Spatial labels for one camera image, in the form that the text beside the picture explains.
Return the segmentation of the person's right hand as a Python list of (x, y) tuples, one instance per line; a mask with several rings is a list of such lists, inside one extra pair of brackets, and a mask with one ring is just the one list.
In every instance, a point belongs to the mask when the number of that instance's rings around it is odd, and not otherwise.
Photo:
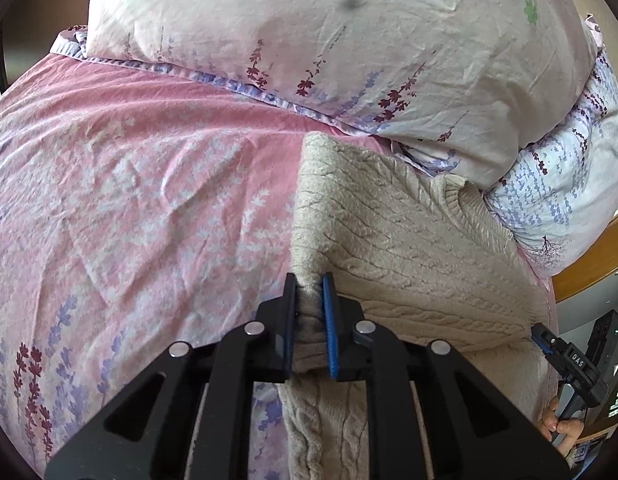
[(563, 440), (556, 448), (563, 457), (566, 457), (571, 449), (574, 448), (576, 441), (584, 430), (584, 423), (580, 419), (559, 420), (556, 417), (556, 409), (559, 405), (559, 398), (555, 396), (549, 404), (542, 410), (536, 428), (544, 436), (544, 439), (551, 441), (552, 434), (562, 436)]

